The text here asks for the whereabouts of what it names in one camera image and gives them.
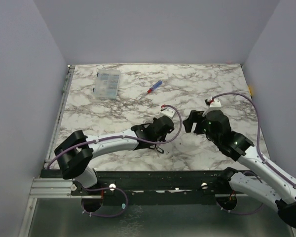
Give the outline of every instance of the screwdriver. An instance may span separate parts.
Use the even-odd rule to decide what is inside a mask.
[[[161,80],[158,81],[155,85],[153,85],[152,87],[150,87],[150,89],[146,92],[146,94],[143,95],[142,97],[140,97],[140,99],[142,99],[146,95],[150,94],[152,91],[154,91],[155,89],[157,89],[161,84],[162,84],[162,81]]]

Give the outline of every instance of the white marble surface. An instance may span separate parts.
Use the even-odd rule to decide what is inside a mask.
[[[93,96],[99,69],[122,72],[117,100],[97,100]],[[138,100],[158,80],[163,81],[161,87]],[[240,65],[78,65],[56,146],[76,130],[81,129],[86,135],[103,135],[150,121],[159,114],[163,104],[175,106],[185,119],[191,110],[205,110],[206,98],[231,91],[249,94]],[[255,143],[257,117],[249,102],[237,96],[224,96],[220,101],[233,130]],[[175,116],[176,130],[167,139],[174,136],[178,122]],[[97,157],[89,165],[96,170],[222,170],[228,166],[244,169],[222,155],[204,135],[185,133],[184,129],[175,141],[161,148],[164,154],[149,149],[121,151]],[[261,151],[268,155],[264,141]]]

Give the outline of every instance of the wall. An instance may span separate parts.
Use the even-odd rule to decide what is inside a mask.
[[[68,64],[243,63],[279,0],[34,0]]]
[[[34,2],[0,0],[0,237],[18,235],[67,70]]]
[[[296,177],[296,0],[281,0],[244,67],[269,153]]]

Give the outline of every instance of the cable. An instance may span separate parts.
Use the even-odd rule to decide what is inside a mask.
[[[122,190],[122,189],[119,189],[119,188],[100,188],[100,189],[86,189],[86,188],[83,188],[83,189],[85,189],[86,191],[93,191],[93,192],[107,190],[107,189],[116,189],[116,190],[119,190],[124,195],[126,202],[125,202],[125,208],[123,210],[121,210],[119,213],[114,214],[114,215],[103,215],[103,214],[96,214],[96,213],[93,213],[93,212],[87,212],[84,209],[84,205],[83,205],[83,201],[82,201],[82,203],[81,203],[81,207],[83,209],[82,213],[87,213],[89,215],[97,216],[97,217],[114,218],[114,217],[117,217],[117,216],[120,216],[121,214],[123,214],[126,211],[127,207],[128,207],[128,197],[127,197],[126,192],[124,190]]]
[[[262,180],[254,172],[252,172],[250,170],[246,170],[246,171],[243,172],[244,175],[246,173],[253,174],[262,183]],[[236,211],[230,211],[230,210],[224,209],[218,202],[216,202],[216,204],[221,208],[221,210],[223,210],[225,212],[228,212],[228,213],[231,213],[231,214],[234,214],[234,215],[238,215],[238,216],[249,216],[249,215],[256,214],[257,212],[261,211],[263,209],[263,207],[264,207],[264,204],[262,203],[261,206],[259,206],[256,210],[254,210],[252,212],[242,213],[242,212],[236,212]]]
[[[177,132],[177,134],[171,138],[170,140],[168,141],[165,141],[165,142],[152,142],[152,141],[148,141],[148,140],[145,140],[145,139],[141,139],[141,138],[138,138],[138,137],[132,137],[132,136],[128,136],[128,135],[119,135],[119,136],[111,136],[111,137],[105,137],[105,138],[100,138],[98,140],[92,140],[92,141],[87,141],[87,142],[82,142],[82,143],[79,143],[77,145],[74,145],[72,147],[69,147],[68,149],[64,150],[63,152],[59,153],[55,158],[53,158],[50,163],[48,163],[46,169],[50,169],[50,166],[52,165],[52,163],[54,163],[56,160],[59,159],[59,157],[61,157],[62,155],[64,155],[65,153],[77,148],[77,147],[80,147],[80,146],[83,146],[83,145],[88,145],[88,144],[92,144],[92,143],[99,143],[99,142],[103,142],[103,141],[107,141],[107,140],[111,140],[111,139],[116,139],[116,138],[129,138],[129,139],[134,139],[134,140],[137,140],[137,141],[140,141],[140,142],[145,142],[145,143],[149,143],[149,144],[153,144],[153,145],[163,145],[163,144],[167,144],[169,142],[172,142],[174,139],[176,139],[179,135],[179,133],[181,132],[181,129],[182,129],[182,117],[180,115],[180,112],[177,110],[177,108],[175,108],[174,106],[172,105],[162,105],[161,108],[164,108],[164,107],[169,107],[169,108],[172,108],[176,111],[176,113],[178,114],[178,117],[179,117],[179,120],[180,120],[180,127],[179,127],[179,130]]]
[[[264,158],[264,156],[262,155],[261,151],[260,151],[260,134],[261,134],[261,128],[260,128],[260,119],[259,119],[259,115],[258,115],[258,110],[255,106],[255,104],[253,103],[253,101],[246,95],[238,93],[238,92],[227,92],[227,93],[222,93],[219,95],[215,95],[212,97],[212,100],[220,97],[220,96],[224,96],[224,95],[239,95],[244,97],[245,99],[247,99],[254,107],[256,114],[257,114],[257,118],[258,118],[258,134],[257,134],[257,153],[260,156],[261,160],[271,169],[273,170],[277,175],[279,175],[282,179],[284,179],[286,182],[288,182],[289,184],[291,184],[294,188],[296,188],[296,184],[291,181],[289,178],[287,178],[284,174],[282,174],[279,170],[277,170],[273,165],[271,165],[267,159]]]

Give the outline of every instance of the blue screwdriver handle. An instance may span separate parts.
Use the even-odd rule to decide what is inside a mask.
[[[149,94],[150,92],[154,91],[155,89],[157,89],[160,85],[162,84],[162,81],[158,81],[155,85],[153,85],[152,87],[150,87],[150,89],[147,91],[147,93]]]

